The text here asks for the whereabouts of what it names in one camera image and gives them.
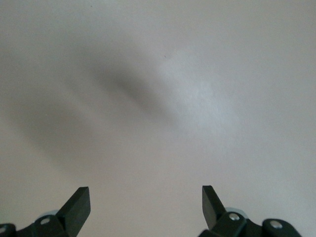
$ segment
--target black plastic part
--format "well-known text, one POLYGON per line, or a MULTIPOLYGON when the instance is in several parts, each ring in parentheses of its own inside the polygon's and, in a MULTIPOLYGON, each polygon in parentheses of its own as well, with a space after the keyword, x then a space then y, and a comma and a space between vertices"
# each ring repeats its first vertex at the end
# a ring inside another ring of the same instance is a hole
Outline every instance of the black plastic part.
POLYGON ((13 237, 15 236, 15 225, 14 224, 0 224, 1 231, 0 237, 13 237))
POLYGON ((13 224, 0 224, 0 237, 76 237, 89 214, 89 188, 79 188, 56 215, 40 217, 19 231, 13 224))
POLYGON ((56 217, 70 237, 75 237, 90 214, 89 188, 79 188, 65 205, 57 212, 56 217))
POLYGON ((296 229, 286 221, 267 219, 262 226, 235 212, 226 212, 212 186, 203 186, 203 213, 209 230, 199 237, 301 237, 296 229), (239 220, 229 218, 230 213, 239 216, 239 220), (276 229, 271 221, 278 221, 282 228, 276 229))
POLYGON ((214 228, 211 230, 211 233, 215 236, 220 237, 238 237, 240 233, 244 230, 247 221, 246 219, 237 214, 239 220, 232 220, 229 215, 234 212, 226 212, 216 223, 214 228))
POLYGON ((301 237, 297 230, 288 222, 279 219, 267 219, 262 223, 263 230, 271 237, 301 237), (271 225, 271 221, 278 221, 282 228, 276 229, 271 225))
POLYGON ((210 230, 221 216, 226 213, 226 209, 212 186, 203 186, 202 207, 207 226, 210 230))

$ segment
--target silver screw head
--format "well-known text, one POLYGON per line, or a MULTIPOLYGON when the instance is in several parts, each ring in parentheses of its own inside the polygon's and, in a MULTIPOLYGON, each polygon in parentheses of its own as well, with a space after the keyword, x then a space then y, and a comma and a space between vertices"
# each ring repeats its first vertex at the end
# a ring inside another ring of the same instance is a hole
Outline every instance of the silver screw head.
POLYGON ((282 224, 279 221, 270 221, 270 224, 273 226, 273 228, 276 229, 282 229, 282 224))
POLYGON ((229 218, 233 221, 238 221, 240 219, 240 217, 236 213, 229 214, 229 218))
POLYGON ((6 226, 2 226, 0 228, 0 234, 4 233, 6 231, 6 226))
POLYGON ((42 220, 40 221, 40 224, 41 224, 41 225, 45 225, 45 224, 47 224, 48 222, 50 222, 50 218, 49 218, 49 217, 46 217, 45 219, 42 219, 42 220))

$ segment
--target metal screw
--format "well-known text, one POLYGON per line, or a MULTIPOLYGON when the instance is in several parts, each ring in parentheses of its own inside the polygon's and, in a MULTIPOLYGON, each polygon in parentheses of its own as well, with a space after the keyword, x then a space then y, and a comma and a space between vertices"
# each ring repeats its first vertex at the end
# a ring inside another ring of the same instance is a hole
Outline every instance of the metal screw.
POLYGON ((3 226, 0 228, 0 234, 4 233, 6 231, 6 226, 3 226))
POLYGON ((231 218, 233 221, 238 221, 240 219, 236 213, 229 214, 229 218, 231 218))
POLYGON ((273 226, 273 228, 276 229, 282 229, 282 224, 279 221, 270 221, 270 224, 273 226))
POLYGON ((50 221, 50 219, 49 219, 49 217, 47 217, 47 218, 45 218, 45 219, 42 219, 42 220, 40 221, 40 224, 41 224, 41 225, 45 225, 45 224, 47 224, 49 221, 50 221))

